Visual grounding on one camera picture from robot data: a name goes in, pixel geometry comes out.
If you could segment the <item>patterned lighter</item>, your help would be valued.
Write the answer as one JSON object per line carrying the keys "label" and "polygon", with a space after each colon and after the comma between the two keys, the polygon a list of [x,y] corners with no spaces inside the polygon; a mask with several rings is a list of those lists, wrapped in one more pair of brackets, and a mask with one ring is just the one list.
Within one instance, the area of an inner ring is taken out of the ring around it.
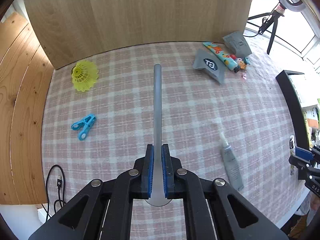
{"label": "patterned lighter", "polygon": [[[290,155],[295,155],[295,136],[291,135],[289,137],[289,153]],[[290,175],[293,176],[295,171],[295,167],[290,165]]]}

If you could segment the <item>grey glue tube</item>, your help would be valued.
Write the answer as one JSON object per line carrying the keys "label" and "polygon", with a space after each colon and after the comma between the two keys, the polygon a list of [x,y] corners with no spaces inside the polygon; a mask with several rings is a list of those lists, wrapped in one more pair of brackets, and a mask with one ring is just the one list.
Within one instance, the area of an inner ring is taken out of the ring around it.
{"label": "grey glue tube", "polygon": [[224,133],[220,132],[219,136],[221,142],[221,157],[229,183],[236,191],[241,191],[244,188],[244,184],[241,177],[240,165]]}

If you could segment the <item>black storage tray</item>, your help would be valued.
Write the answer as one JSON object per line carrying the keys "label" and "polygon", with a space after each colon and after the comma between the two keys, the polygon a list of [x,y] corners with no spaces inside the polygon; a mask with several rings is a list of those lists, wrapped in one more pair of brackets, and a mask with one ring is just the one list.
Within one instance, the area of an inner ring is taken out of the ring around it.
{"label": "black storage tray", "polygon": [[304,111],[300,107],[289,75],[304,74],[291,70],[283,70],[276,76],[276,81],[287,103],[296,138],[296,146],[306,150],[312,147],[312,131],[318,128],[318,116],[315,108]]}

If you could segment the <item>white paper box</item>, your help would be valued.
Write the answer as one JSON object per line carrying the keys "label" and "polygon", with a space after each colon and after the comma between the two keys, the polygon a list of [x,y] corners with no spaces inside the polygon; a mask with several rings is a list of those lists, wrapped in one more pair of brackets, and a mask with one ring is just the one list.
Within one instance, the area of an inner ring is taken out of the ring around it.
{"label": "white paper box", "polygon": [[297,95],[301,109],[307,111],[317,107],[318,101],[315,92],[311,89],[313,79],[310,75],[295,74],[289,75],[289,78]]}

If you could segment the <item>small blue clip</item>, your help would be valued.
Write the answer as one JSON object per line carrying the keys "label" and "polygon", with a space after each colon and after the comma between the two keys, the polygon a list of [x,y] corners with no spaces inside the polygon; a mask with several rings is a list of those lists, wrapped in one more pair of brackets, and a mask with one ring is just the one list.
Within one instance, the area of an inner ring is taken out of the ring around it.
{"label": "small blue clip", "polygon": [[88,136],[90,129],[93,127],[96,121],[96,116],[94,114],[89,114],[88,116],[82,118],[71,125],[71,129],[74,131],[80,131],[78,134],[78,139],[83,141]]}

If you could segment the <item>plaid tablecloth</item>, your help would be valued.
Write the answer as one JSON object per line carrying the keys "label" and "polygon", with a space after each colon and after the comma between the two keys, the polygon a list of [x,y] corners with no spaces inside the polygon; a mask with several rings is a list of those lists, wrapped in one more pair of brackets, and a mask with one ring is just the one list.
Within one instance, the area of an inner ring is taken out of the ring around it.
{"label": "plaid tablecloth", "polygon": [[[225,72],[219,85],[193,68],[200,43],[159,43],[109,51],[90,57],[99,69],[95,86],[78,92],[71,66],[53,73],[42,123],[42,164],[49,177],[50,212],[56,203],[56,179],[66,176],[70,200],[94,178],[110,180],[130,169],[153,142],[153,67],[162,66],[162,141],[184,168],[199,177],[226,178],[220,155],[223,132],[240,164],[242,195],[268,219],[282,226],[308,191],[290,175],[289,137],[294,129],[276,81],[297,63],[279,59],[250,42],[250,65],[243,73]],[[85,140],[71,125],[94,114]]]}

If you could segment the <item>orange cartoon toy figure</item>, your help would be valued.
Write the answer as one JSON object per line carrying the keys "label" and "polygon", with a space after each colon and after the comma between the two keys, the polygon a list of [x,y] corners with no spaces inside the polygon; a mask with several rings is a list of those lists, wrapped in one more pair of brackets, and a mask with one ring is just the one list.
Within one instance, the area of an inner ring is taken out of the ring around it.
{"label": "orange cartoon toy figure", "polygon": [[244,60],[242,58],[237,58],[235,61],[238,64],[238,68],[240,70],[245,70],[246,69],[247,64],[244,62]]}

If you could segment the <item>teal clothespin by toy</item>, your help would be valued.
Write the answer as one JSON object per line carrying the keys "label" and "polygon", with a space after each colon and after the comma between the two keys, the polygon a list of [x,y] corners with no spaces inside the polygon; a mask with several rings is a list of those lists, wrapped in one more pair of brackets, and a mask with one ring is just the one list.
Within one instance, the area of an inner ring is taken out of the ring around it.
{"label": "teal clothespin by toy", "polygon": [[248,57],[244,57],[243,61],[246,65],[251,64]]}

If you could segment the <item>teal cartoon cream tube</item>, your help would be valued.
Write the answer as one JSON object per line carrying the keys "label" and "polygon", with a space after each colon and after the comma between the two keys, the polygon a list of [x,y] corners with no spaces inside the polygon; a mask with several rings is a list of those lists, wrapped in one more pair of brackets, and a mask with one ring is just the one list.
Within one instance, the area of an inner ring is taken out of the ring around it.
{"label": "teal cartoon cream tube", "polygon": [[231,54],[225,52],[220,46],[212,42],[203,42],[202,44],[217,56],[230,71],[237,73],[240,70],[238,63],[231,57]]}

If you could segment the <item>grey T3 pouch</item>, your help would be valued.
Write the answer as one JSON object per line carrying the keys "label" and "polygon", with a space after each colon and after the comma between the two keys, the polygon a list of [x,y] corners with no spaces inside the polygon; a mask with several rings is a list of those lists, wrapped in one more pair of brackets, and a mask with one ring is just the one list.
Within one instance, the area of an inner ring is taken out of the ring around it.
{"label": "grey T3 pouch", "polygon": [[225,83],[225,65],[217,58],[217,56],[199,49],[195,55],[193,62],[195,70],[201,70],[212,77],[219,84]]}

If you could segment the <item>black tripod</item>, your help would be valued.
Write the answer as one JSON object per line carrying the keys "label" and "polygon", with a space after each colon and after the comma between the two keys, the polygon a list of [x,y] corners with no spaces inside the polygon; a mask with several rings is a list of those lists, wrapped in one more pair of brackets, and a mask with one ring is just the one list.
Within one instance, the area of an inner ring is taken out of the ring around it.
{"label": "black tripod", "polygon": [[261,26],[258,29],[258,35],[263,35],[264,32],[268,30],[270,26],[272,26],[270,41],[268,43],[267,54],[270,54],[274,38],[276,36],[276,31],[278,27],[278,20],[281,16],[284,16],[285,7],[279,2],[271,12],[254,15],[247,19],[247,23],[250,23],[250,20],[255,20],[257,18],[261,18]]}

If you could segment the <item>wooden board panel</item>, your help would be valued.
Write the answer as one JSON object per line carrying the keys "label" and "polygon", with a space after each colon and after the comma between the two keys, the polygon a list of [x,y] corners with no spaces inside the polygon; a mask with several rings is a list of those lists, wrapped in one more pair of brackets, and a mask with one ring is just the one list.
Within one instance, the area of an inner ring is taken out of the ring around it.
{"label": "wooden board panel", "polygon": [[245,28],[252,0],[24,0],[55,68],[105,51],[168,41],[216,41]]}

